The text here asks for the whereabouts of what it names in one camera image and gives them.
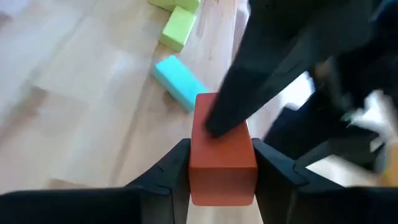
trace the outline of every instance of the wooden block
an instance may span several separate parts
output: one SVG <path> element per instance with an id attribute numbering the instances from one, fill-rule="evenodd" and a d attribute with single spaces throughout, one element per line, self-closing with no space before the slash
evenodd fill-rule
<path id="1" fill-rule="evenodd" d="M 188 113 L 195 109 L 197 94 L 207 93 L 200 81 L 174 55 L 159 62 L 152 74 Z"/>
<path id="2" fill-rule="evenodd" d="M 166 9 L 170 12 L 172 12 L 175 7 L 173 0 L 149 0 L 149 3 L 151 3 L 155 6 L 159 6 L 159 7 Z"/>
<path id="3" fill-rule="evenodd" d="M 174 4 L 194 14 L 199 7 L 200 0 L 174 0 Z"/>
<path id="4" fill-rule="evenodd" d="M 250 205 L 257 162 L 246 122 L 220 138 L 207 135 L 207 112 L 216 93 L 199 94 L 193 118 L 189 180 L 192 202 L 202 206 Z"/>
<path id="5" fill-rule="evenodd" d="M 180 6 L 176 6 L 162 34 L 160 43 L 180 52 L 188 40 L 196 16 Z"/>

